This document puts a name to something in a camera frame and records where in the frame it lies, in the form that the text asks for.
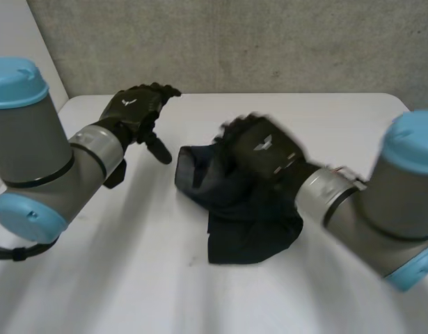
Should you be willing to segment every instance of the black robotic glove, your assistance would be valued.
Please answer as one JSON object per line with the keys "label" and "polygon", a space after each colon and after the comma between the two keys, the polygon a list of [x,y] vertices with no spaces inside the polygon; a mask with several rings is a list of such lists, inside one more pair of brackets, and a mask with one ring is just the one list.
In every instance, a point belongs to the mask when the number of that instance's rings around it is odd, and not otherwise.
{"label": "black robotic glove", "polygon": [[299,144],[267,117],[250,114],[222,128],[223,135],[215,140],[223,142],[224,153],[266,181],[277,180],[282,170],[304,159]]}
{"label": "black robotic glove", "polygon": [[97,125],[112,131],[124,148],[132,143],[145,143],[149,151],[163,164],[172,162],[172,156],[153,132],[163,106],[181,92],[172,86],[158,83],[120,90],[110,100]]}
{"label": "black robotic glove", "polygon": [[295,196],[300,186],[319,166],[306,161],[293,135],[268,117],[250,114],[223,125],[223,135],[215,139],[223,155],[275,189]]}

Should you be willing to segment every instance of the black fabric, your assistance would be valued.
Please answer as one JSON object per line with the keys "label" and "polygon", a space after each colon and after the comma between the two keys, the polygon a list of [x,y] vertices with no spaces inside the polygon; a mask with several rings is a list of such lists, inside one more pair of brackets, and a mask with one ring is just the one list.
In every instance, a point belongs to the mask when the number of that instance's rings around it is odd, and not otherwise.
{"label": "black fabric", "polygon": [[175,185],[209,210],[210,263],[264,261],[290,247],[303,221],[291,198],[239,170],[221,148],[221,143],[182,147]]}

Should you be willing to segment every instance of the light blue joint cap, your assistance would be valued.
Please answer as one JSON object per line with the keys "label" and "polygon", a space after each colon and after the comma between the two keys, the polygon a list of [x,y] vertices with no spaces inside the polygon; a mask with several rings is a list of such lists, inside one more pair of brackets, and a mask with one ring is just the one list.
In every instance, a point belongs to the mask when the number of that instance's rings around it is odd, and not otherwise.
{"label": "light blue joint cap", "polygon": [[0,58],[0,109],[29,106],[48,95],[48,85],[32,61]]}
{"label": "light blue joint cap", "polygon": [[428,274],[428,247],[386,277],[400,291],[407,291]]}
{"label": "light blue joint cap", "polygon": [[68,226],[51,207],[15,193],[0,195],[0,224],[17,236],[39,244],[50,244]]}
{"label": "light blue joint cap", "polygon": [[428,110],[396,118],[384,137],[381,156],[399,168],[428,175]]}

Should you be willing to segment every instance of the crumpled black garment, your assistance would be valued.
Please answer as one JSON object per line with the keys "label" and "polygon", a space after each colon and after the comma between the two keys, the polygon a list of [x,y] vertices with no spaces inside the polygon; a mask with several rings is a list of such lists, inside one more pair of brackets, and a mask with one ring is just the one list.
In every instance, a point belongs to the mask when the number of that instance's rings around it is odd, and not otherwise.
{"label": "crumpled black garment", "polygon": [[258,263],[290,247],[303,227],[293,200],[220,151],[221,143],[183,146],[175,174],[176,187],[209,210],[209,262]]}

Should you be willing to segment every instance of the black cable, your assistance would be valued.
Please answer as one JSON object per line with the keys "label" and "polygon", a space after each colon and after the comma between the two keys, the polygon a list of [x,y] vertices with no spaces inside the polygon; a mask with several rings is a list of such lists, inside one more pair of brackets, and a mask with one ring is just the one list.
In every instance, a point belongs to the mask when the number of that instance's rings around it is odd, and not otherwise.
{"label": "black cable", "polygon": [[0,260],[12,260],[14,262],[24,261],[29,257],[33,257],[48,251],[58,241],[54,240],[50,244],[37,244],[32,247],[19,247],[14,249],[0,247]]}

